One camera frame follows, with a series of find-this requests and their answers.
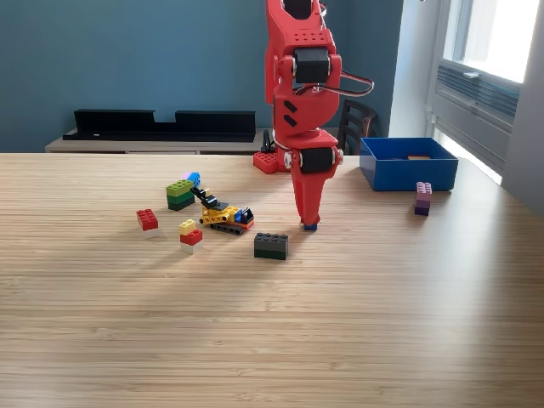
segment wall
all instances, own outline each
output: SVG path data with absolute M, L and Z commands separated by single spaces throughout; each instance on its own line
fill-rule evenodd
M 394 80 L 390 137 L 423 137 L 440 2 L 405 0 Z
M 544 216 L 543 66 L 544 2 L 541 2 L 502 185 L 528 208 L 542 216 Z
M 403 0 L 351 0 L 351 53 L 345 66 L 376 83 L 370 95 L 357 100 L 377 112 L 375 129 L 380 136 L 389 134 L 402 6 Z
M 347 0 L 327 24 L 349 52 Z M 264 0 L 0 1 L 0 151 L 43 151 L 81 108 L 256 111 L 264 103 Z M 337 126 L 338 116 L 327 126 Z

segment purple lego brick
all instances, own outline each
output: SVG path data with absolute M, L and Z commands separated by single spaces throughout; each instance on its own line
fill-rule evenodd
M 414 207 L 429 209 L 431 207 L 431 201 L 416 200 L 416 205 Z
M 417 208 L 416 207 L 416 215 L 423 215 L 425 217 L 428 217 L 429 208 Z
M 433 187 L 430 183 L 416 184 L 416 201 L 428 201 L 433 199 Z

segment window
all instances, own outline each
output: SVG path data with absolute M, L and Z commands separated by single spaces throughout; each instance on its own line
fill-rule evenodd
M 452 0 L 444 58 L 524 81 L 539 0 Z
M 427 136 L 446 131 L 502 174 L 539 0 L 442 0 Z

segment yellow lego brick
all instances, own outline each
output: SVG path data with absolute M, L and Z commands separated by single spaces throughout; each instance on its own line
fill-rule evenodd
M 196 222 L 192 219 L 188 219 L 183 224 L 179 226 L 179 234 L 180 235 L 188 235 L 191 232 L 196 230 Z
M 236 213 L 238 213 L 239 210 L 240 210 L 240 208 L 238 208 L 238 207 L 227 207 L 227 209 L 225 211 L 229 213 L 229 222 L 230 223 L 235 222 L 235 215 L 236 215 Z
M 229 215 L 220 215 L 220 216 L 217 216 L 217 217 L 212 217 L 212 216 L 209 216 L 209 215 L 202 215 L 202 218 L 201 218 L 201 224 L 205 224 L 205 225 L 209 225 L 209 224 L 221 224 L 221 223 L 226 223 L 227 220 L 229 219 Z
M 167 195 L 172 197 L 179 197 L 183 194 L 186 194 L 194 186 L 192 181 L 189 180 L 180 180 L 177 183 L 169 185 L 167 187 Z

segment red lego brick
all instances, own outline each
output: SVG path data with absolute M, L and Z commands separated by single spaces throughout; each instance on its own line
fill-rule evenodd
M 151 210 L 142 210 L 136 212 L 138 216 L 139 226 L 143 231 L 156 230 L 159 228 L 159 221 Z
M 262 151 L 255 153 L 253 155 L 253 166 L 257 167 L 263 173 L 276 173 L 279 169 L 276 153 L 263 153 Z
M 235 225 L 236 227 L 242 227 L 244 231 L 249 231 L 253 225 L 255 225 L 255 220 L 253 219 L 249 224 L 238 224 L 238 223 L 225 223 L 228 225 Z
M 192 247 L 202 241 L 202 231 L 195 229 L 187 235 L 180 235 L 179 241 Z

